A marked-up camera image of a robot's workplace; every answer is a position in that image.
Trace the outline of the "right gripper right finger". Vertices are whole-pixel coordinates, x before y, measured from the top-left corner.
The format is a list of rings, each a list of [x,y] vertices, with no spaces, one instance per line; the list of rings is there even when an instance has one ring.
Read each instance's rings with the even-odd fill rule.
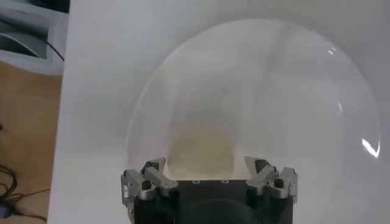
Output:
[[[257,196],[268,192],[274,199],[292,198],[292,202],[297,203],[298,173],[295,169],[284,167],[279,172],[267,160],[250,156],[245,156],[244,162],[250,174],[246,184]]]

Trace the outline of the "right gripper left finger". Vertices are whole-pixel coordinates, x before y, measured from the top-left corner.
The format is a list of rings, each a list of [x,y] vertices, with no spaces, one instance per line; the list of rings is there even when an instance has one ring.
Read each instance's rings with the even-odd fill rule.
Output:
[[[152,200],[157,191],[163,197],[170,197],[178,189],[179,183],[163,175],[166,164],[165,157],[149,160],[140,171],[125,170],[121,175],[122,204],[128,215],[135,213],[135,199]]]

